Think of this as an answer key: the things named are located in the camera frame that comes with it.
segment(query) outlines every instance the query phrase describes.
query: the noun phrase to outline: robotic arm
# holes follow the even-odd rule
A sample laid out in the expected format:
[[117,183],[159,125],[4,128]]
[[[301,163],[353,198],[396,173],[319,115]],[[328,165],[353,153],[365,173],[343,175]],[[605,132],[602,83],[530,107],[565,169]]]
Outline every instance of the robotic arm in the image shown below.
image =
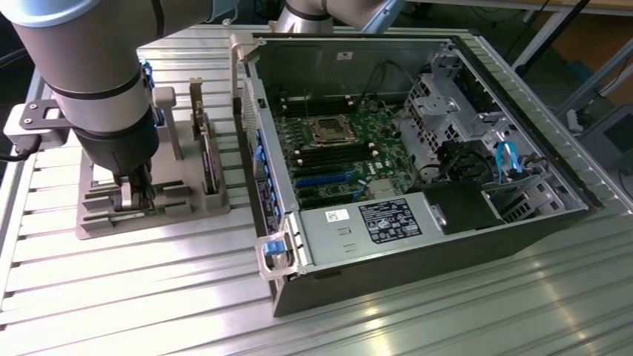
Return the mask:
[[[332,32],[332,16],[383,32],[403,0],[288,0],[279,32]],[[235,0],[1,0],[87,156],[121,188],[119,211],[153,206],[156,110],[136,49]]]

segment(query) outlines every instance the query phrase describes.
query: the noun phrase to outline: warning label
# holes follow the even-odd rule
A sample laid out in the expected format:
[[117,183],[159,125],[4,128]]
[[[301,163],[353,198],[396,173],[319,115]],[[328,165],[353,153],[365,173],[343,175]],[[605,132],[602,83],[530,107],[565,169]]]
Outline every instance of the warning label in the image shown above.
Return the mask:
[[423,234],[405,199],[364,205],[359,209],[375,243]]

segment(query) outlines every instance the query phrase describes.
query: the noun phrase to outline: floor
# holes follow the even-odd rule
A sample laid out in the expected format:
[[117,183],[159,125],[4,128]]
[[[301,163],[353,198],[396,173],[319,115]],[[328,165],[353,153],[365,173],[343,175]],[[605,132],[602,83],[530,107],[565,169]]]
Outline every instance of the floor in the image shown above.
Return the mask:
[[[267,18],[273,18],[279,6],[277,1],[269,1],[265,7],[265,1],[243,1],[240,2],[240,16],[237,24],[265,24]],[[521,19],[524,17],[522,10],[493,9],[481,7],[463,7],[455,5],[427,5],[416,15],[401,14],[395,22],[397,27],[444,27],[444,28],[471,28],[477,30],[488,39],[500,53],[505,53],[518,34],[524,31],[525,24]],[[16,37],[11,33],[12,28],[0,19],[0,53],[8,53],[9,49],[15,49]],[[532,37],[533,30],[528,30],[521,40],[514,46],[514,51],[508,59],[512,61],[525,48]],[[0,117],[8,115],[12,105],[21,102],[25,95],[25,88],[31,80],[32,65],[29,61],[21,60],[0,70]],[[528,84],[534,92],[542,98],[544,102],[552,108],[556,108],[576,91],[581,85],[580,80],[572,74],[566,67],[565,60],[554,50],[548,50],[542,58],[537,61],[534,67],[525,77]],[[606,99],[598,99],[589,112],[592,117],[601,117],[612,110],[612,104]],[[7,152],[9,146],[0,145],[1,152]]]

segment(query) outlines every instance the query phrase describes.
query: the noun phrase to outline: blue tab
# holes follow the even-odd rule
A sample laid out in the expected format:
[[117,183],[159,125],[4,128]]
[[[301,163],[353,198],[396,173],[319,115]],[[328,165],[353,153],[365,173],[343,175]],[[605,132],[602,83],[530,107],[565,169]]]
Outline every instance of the blue tab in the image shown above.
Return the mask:
[[283,241],[269,241],[264,243],[264,256],[275,256],[285,252],[285,245]]
[[498,183],[501,184],[504,182],[504,150],[505,146],[508,146],[508,149],[510,151],[510,168],[514,168],[518,173],[524,171],[524,168],[521,167],[521,164],[518,163],[518,158],[516,156],[516,147],[514,144],[509,141],[501,141],[498,142],[497,145],[497,155],[496,155],[496,161],[497,161],[497,170],[498,170]]

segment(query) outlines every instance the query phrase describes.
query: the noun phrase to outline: motherboard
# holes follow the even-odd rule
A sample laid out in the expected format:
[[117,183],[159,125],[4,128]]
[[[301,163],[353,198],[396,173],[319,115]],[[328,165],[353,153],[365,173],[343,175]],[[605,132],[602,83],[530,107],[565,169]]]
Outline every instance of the motherboard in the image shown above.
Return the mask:
[[416,169],[387,104],[364,99],[339,113],[311,111],[307,105],[275,117],[301,208],[405,193]]

